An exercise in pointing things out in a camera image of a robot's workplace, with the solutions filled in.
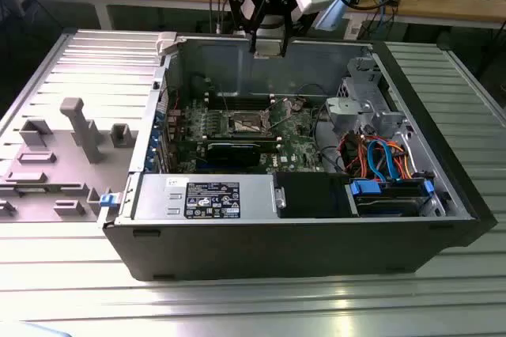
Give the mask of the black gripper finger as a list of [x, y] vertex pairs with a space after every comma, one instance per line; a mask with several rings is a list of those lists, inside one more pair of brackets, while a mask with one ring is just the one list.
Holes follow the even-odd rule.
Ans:
[[293, 20], [291, 15], [284, 16], [284, 32], [281, 43], [280, 56], [285, 57], [290, 39], [293, 37]]
[[[247, 5], [250, 2], [253, 6], [252, 13], [249, 18], [246, 18], [242, 10], [242, 5]], [[230, 11], [232, 13], [232, 20], [236, 30], [244, 31], [249, 35], [249, 52], [256, 52], [257, 31], [264, 19], [264, 0], [228, 0]]]

